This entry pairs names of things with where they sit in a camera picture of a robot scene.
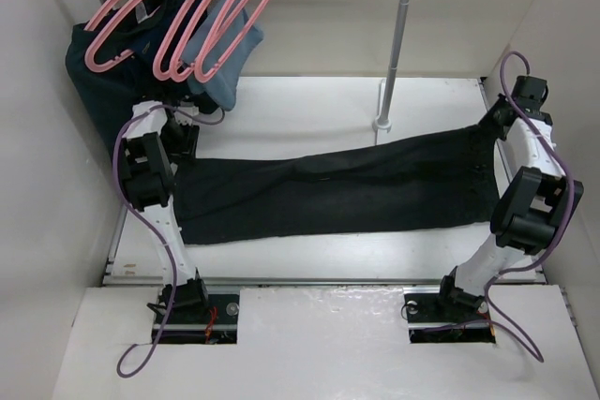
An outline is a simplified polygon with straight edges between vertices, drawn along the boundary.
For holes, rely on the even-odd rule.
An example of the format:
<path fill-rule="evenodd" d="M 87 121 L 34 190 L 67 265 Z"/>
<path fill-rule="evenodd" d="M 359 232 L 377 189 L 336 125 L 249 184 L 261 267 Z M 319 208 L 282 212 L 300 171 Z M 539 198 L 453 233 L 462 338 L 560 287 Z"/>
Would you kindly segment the black trousers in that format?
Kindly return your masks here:
<path fill-rule="evenodd" d="M 490 220 L 495 137 L 481 126 L 285 160 L 197 159 L 176 173 L 186 244 L 446 229 Z"/>

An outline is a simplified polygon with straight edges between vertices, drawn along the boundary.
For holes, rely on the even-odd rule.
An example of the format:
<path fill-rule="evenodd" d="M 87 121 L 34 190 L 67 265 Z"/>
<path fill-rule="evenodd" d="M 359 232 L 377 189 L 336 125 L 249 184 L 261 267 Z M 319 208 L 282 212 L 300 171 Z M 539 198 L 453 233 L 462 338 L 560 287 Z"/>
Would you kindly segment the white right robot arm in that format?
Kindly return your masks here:
<path fill-rule="evenodd" d="M 444 319 L 469 320 L 485 301 L 486 283 L 527 257 L 548 249 L 565 217 L 571 217 L 583 185 L 568 187 L 564 170 L 550 151 L 552 120 L 541 111 L 548 83 L 519 76 L 512 98 L 520 118 L 504 95 L 479 121 L 479 127 L 503 141 L 514 173 L 490 219 L 490 234 L 479 249 L 442 279 L 433 307 Z"/>

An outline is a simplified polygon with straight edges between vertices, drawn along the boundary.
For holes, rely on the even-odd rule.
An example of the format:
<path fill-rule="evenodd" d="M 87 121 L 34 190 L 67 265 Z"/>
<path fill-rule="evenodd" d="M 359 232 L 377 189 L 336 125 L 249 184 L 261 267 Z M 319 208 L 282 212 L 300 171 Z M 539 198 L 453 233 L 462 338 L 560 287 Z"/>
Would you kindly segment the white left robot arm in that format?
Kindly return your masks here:
<path fill-rule="evenodd" d="M 151 234 L 162 272 L 161 301 L 197 322 L 209 313 L 210 301 L 175 218 L 174 173 L 161 139 L 170 109 L 157 101 L 133 107 L 113 147 L 112 176 L 122 202 Z"/>

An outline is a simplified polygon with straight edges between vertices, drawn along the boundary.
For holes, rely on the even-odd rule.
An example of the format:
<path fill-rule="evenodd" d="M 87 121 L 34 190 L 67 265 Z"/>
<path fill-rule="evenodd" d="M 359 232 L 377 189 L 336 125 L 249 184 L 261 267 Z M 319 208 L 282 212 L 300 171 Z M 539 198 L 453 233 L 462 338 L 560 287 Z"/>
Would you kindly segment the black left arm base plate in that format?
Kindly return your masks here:
<path fill-rule="evenodd" d="M 240 313 L 238 293 L 213 293 L 209 305 L 175 306 L 158 342 L 163 345 L 234 345 Z"/>

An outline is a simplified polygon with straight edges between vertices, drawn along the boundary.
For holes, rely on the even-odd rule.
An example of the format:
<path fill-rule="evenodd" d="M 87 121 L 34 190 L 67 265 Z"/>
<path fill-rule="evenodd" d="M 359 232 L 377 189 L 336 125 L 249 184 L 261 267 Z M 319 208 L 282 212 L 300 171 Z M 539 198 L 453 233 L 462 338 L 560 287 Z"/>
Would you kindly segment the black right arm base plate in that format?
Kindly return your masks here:
<path fill-rule="evenodd" d="M 488 315 L 469 306 L 445 305 L 431 287 L 404 290 L 401 316 L 407 321 L 412 344 L 495 344 Z"/>

